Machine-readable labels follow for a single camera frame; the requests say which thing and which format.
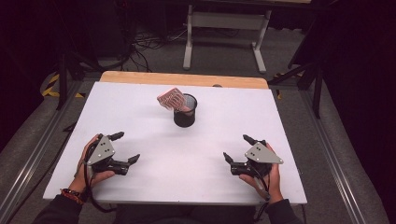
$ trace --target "white tabletop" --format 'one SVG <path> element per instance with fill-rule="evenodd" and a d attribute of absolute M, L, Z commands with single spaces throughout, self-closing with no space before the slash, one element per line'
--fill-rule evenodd
<path fill-rule="evenodd" d="M 247 134 L 265 139 L 284 161 L 281 190 L 291 203 L 306 203 L 303 185 L 270 90 L 177 86 L 198 101 L 196 121 L 180 128 L 157 96 L 168 85 L 96 82 L 44 193 L 53 199 L 73 180 L 83 147 L 97 133 L 125 135 L 112 142 L 113 159 L 140 154 L 127 175 L 94 188 L 106 203 L 258 204 L 251 186 L 231 175 L 223 152 L 247 161 Z"/>

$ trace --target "black cup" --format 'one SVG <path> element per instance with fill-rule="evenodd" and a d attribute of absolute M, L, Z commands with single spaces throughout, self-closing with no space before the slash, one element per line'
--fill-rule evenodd
<path fill-rule="evenodd" d="M 175 124 L 182 128 L 188 128 L 195 122 L 195 108 L 198 106 L 198 102 L 190 94 L 183 93 L 186 99 L 186 107 L 190 110 L 188 111 L 174 111 L 174 121 Z"/>

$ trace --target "pink object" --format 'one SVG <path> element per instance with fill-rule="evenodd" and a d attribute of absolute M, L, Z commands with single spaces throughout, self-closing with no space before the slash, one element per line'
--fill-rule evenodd
<path fill-rule="evenodd" d="M 186 99 L 184 98 L 183 92 L 178 88 L 174 87 L 169 91 L 157 97 L 160 105 L 168 110 L 188 112 L 191 109 L 186 106 Z"/>

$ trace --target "hand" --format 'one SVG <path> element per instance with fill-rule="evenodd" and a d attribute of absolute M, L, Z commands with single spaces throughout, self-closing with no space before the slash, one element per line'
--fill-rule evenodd
<path fill-rule="evenodd" d="M 271 146 L 267 143 L 268 149 L 271 151 L 274 151 Z M 251 187 L 253 187 L 259 194 L 265 199 L 265 195 L 262 192 L 262 190 L 257 186 L 256 181 L 254 180 L 253 177 L 250 175 L 240 175 L 240 179 L 244 180 L 247 182 Z M 271 195 L 271 199 L 269 201 L 269 204 L 271 203 L 276 203 L 281 200 L 283 200 L 282 193 L 280 192 L 280 174 L 279 174 L 279 164 L 274 163 L 271 169 L 271 172 L 269 174 L 270 178 L 270 186 L 269 186 L 269 193 Z M 268 175 L 263 177 L 265 183 L 268 185 Z"/>
<path fill-rule="evenodd" d="M 84 147 L 84 151 L 82 152 L 81 158 L 79 159 L 78 162 L 78 171 L 75 176 L 75 179 L 73 182 L 70 184 L 69 189 L 74 190 L 76 192 L 84 192 L 85 190 L 85 180 L 84 180 L 84 165 L 82 164 L 85 158 L 85 154 L 87 153 L 88 147 L 90 146 L 91 143 L 93 143 L 95 140 L 97 140 L 98 135 L 96 135 L 91 141 Z M 97 173 L 95 174 L 91 187 L 93 187 L 95 184 L 106 180 L 110 178 L 111 176 L 115 175 L 113 171 L 104 171 L 102 173 Z"/>

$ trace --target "black sleeve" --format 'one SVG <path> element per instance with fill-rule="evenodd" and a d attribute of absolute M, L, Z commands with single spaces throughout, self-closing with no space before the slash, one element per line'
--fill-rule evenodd
<path fill-rule="evenodd" d="M 78 224 L 82 205 L 57 195 L 35 218 L 34 224 Z"/>
<path fill-rule="evenodd" d="M 294 214 L 288 199 L 269 205 L 265 212 L 268 214 L 271 224 L 303 224 Z"/>

